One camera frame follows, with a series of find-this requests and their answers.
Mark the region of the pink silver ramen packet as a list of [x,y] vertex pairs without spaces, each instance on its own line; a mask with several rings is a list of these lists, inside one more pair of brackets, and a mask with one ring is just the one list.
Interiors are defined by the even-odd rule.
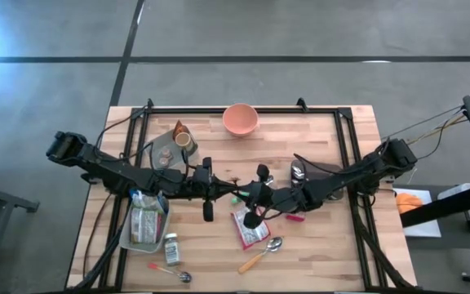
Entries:
[[131,241],[153,244],[159,239],[162,215],[158,211],[134,207],[131,211]]

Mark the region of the yellow handled spoon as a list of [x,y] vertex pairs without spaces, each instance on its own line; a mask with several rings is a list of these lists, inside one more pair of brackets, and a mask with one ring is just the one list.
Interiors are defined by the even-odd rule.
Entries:
[[283,238],[282,237],[271,238],[268,241],[268,243],[266,245],[266,248],[262,252],[260,252],[258,255],[252,257],[245,264],[243,264],[237,270],[237,272],[239,274],[244,274],[249,269],[251,269],[256,263],[258,263],[267,253],[276,252],[282,246],[282,244],[283,244]]

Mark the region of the gold spoon green handle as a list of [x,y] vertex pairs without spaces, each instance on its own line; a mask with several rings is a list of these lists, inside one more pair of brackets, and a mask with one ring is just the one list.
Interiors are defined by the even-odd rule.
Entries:
[[[232,176],[229,179],[229,181],[233,182],[235,185],[237,185],[240,180],[241,179],[237,176]],[[240,190],[240,189],[235,191],[235,195],[239,195],[239,196],[247,197],[249,194],[250,194],[249,192],[246,192],[246,191],[243,191],[243,190]]]

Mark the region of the white translucent plastic bin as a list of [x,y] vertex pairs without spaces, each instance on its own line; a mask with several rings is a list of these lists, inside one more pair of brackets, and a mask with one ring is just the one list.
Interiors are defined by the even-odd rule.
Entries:
[[133,208],[134,206],[131,201],[130,207],[127,210],[127,214],[126,214],[125,221],[123,224],[119,244],[121,248],[124,248],[127,250],[154,253],[161,248],[163,244],[164,236],[166,235],[166,232],[169,226],[169,220],[170,220],[170,214],[171,214],[170,204],[169,204],[169,212],[167,214],[159,212],[162,215],[161,230],[159,233],[158,241],[153,244],[133,243],[131,241],[131,211]]

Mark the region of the red handled small spoon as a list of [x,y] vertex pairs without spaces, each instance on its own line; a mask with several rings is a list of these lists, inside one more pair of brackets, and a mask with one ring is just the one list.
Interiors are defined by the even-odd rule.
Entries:
[[192,281],[192,276],[190,273],[185,271],[179,271],[177,269],[168,269],[162,266],[159,266],[154,263],[149,263],[148,267],[153,270],[159,270],[167,274],[173,274],[179,278],[179,281],[182,283],[190,283]]

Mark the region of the black metal table frame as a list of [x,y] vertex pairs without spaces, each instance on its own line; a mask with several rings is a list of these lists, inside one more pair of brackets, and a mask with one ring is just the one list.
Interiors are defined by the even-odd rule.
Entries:
[[[214,173],[224,180],[237,176],[254,180],[260,164],[269,167],[274,186],[289,183],[290,163],[296,154],[313,162],[341,165],[368,154],[379,145],[373,109],[358,106],[261,106],[259,126],[248,136],[232,136],[223,126],[223,108],[156,107],[146,117],[128,121],[130,106],[112,107],[106,119],[102,149],[112,155],[135,149],[140,136],[147,140],[174,127],[178,120],[198,143],[194,162],[211,157]],[[281,248],[266,254],[244,274],[239,267],[263,251],[257,243],[242,250],[231,218],[234,206],[224,196],[214,205],[215,219],[206,222],[202,202],[174,201],[169,230],[178,235],[181,269],[193,279],[150,269],[162,265],[162,252],[116,250],[104,280],[107,288],[124,292],[315,292],[360,291],[361,264],[347,198],[325,203],[295,222],[270,220],[273,235],[284,239]]]

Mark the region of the orange taco seasoning packet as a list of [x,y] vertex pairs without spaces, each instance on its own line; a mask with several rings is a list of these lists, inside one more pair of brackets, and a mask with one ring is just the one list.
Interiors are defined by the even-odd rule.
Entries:
[[180,120],[178,120],[173,130],[172,137],[176,138],[180,133],[190,133],[190,131]]

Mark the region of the white lid bagel seasoning jar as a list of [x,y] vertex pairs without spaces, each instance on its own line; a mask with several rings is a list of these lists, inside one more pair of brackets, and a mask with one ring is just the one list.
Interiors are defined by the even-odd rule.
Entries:
[[176,233],[170,233],[164,238],[165,258],[169,266],[177,266],[181,262],[177,237]]

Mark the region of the all silver spoon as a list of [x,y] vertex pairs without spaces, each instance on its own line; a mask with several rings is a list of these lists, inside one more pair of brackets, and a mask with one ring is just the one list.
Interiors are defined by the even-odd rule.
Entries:
[[290,178],[292,183],[305,180],[305,167],[299,160],[294,160],[290,165]]

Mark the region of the gold lid spice jar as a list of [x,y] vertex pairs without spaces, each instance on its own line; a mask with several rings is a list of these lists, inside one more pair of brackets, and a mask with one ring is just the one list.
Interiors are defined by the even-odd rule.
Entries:
[[186,131],[180,132],[175,136],[175,143],[187,154],[194,154],[197,151],[197,142]]

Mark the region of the dark grey plastic bin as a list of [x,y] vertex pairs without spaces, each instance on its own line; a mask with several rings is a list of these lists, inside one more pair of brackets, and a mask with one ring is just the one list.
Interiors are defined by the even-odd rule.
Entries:
[[[316,168],[308,163],[303,163],[303,165],[305,167],[305,180],[323,180],[331,176],[332,171],[339,172],[341,170],[341,167],[328,163],[315,163],[315,165],[319,168]],[[303,182],[304,181],[301,181],[299,183],[292,183],[290,179],[290,185],[293,188],[299,188],[303,184]]]

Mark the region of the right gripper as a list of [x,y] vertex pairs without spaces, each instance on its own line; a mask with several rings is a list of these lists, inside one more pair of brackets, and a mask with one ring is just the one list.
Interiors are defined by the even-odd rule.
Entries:
[[260,164],[256,171],[259,182],[251,183],[251,206],[244,215],[243,225],[248,229],[256,229],[264,221],[267,210],[264,207],[273,205],[274,190],[262,182],[269,178],[269,169],[266,165]]

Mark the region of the small glass spice jar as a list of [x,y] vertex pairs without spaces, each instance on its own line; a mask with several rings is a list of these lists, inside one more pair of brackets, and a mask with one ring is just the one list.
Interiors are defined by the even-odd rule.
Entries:
[[169,167],[172,159],[173,153],[168,148],[163,148],[159,150],[159,153],[157,155],[157,163],[160,168]]

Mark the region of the orange object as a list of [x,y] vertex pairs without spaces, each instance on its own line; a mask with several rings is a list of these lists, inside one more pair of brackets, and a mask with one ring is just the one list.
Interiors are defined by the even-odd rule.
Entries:
[[397,194],[395,199],[397,203],[397,209],[400,214],[404,214],[423,206],[423,201],[413,194],[400,193]]

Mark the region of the red ramen packet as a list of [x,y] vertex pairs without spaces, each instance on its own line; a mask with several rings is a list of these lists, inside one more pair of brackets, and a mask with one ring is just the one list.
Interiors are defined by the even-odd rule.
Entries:
[[241,241],[243,251],[256,243],[264,241],[271,235],[269,227],[264,221],[255,229],[248,229],[244,226],[243,221],[248,211],[249,209],[247,207],[242,207],[238,211],[231,212],[231,217],[236,228],[238,239]]

